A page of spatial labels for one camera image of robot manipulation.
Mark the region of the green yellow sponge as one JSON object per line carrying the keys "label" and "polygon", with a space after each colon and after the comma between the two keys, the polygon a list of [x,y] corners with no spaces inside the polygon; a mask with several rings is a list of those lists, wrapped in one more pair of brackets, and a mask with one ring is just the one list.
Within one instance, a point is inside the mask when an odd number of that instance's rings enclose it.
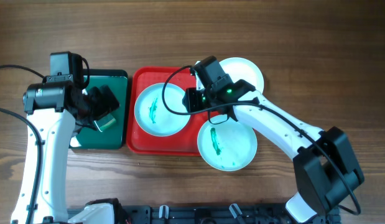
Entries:
{"label": "green yellow sponge", "polygon": [[102,118],[94,121],[94,124],[97,127],[97,130],[99,132],[104,132],[105,130],[110,128],[115,123],[116,123],[116,119],[111,113],[108,113],[107,115],[103,116]]}

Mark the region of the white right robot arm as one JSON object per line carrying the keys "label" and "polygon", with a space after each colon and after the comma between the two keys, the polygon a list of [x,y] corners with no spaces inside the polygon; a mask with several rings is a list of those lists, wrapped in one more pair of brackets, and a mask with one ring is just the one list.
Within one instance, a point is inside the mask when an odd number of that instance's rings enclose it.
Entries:
{"label": "white right robot arm", "polygon": [[299,223],[325,216],[351,197],[364,175],[345,132],[324,131],[293,117],[269,100],[249,81],[232,81],[214,56],[187,69],[197,80],[188,88],[183,104],[190,114],[216,111],[261,133],[292,159],[297,193],[285,209]]}

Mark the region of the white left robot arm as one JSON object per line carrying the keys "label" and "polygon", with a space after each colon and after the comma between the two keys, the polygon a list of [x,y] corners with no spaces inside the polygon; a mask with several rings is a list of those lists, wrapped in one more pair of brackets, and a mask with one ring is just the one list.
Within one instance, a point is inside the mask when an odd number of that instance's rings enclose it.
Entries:
{"label": "white left robot arm", "polygon": [[27,154],[21,191],[11,223],[65,223],[68,149],[81,129],[120,104],[107,85],[83,92],[90,82],[85,58],[71,52],[50,55],[50,74],[23,95],[28,126]]}

